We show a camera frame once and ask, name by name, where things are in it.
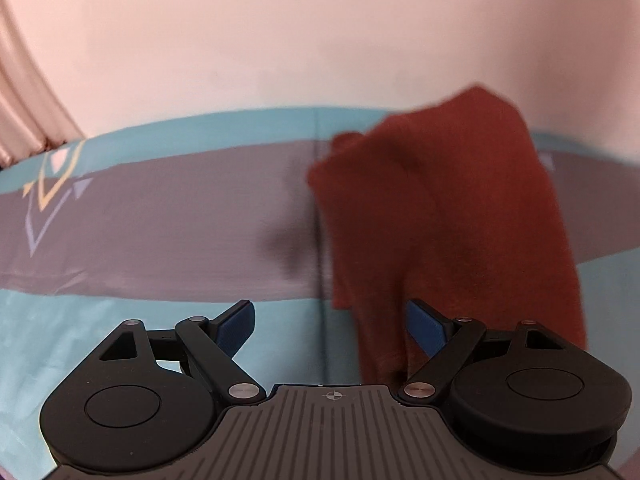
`cloth fold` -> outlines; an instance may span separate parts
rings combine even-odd
[[[350,308],[364,383],[397,386],[428,358],[404,304],[512,330],[535,319],[580,348],[580,286],[554,188],[513,105],[475,86],[332,139],[307,175]]]

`purple triangle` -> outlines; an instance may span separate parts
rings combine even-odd
[[[92,180],[92,178],[86,178],[84,180],[78,180],[77,182],[74,182],[74,194],[76,196],[76,200],[78,200],[82,196],[82,193],[84,193],[84,190]]]

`yellow triangle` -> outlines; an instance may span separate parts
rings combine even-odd
[[[26,197],[27,193],[31,191],[33,184],[35,184],[35,181],[27,182],[24,186],[22,186],[22,198]]]

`folded red cloth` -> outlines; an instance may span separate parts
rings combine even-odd
[[[474,87],[331,148],[307,180],[364,383],[399,385],[427,361],[404,325],[411,298],[498,330],[535,319],[585,348],[554,189],[516,108]]]

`red towel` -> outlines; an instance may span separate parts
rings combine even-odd
[[[427,361],[404,326],[411,298],[498,330],[535,319],[585,348],[554,189],[516,108],[474,87],[331,147],[307,179],[364,383],[399,386]]]

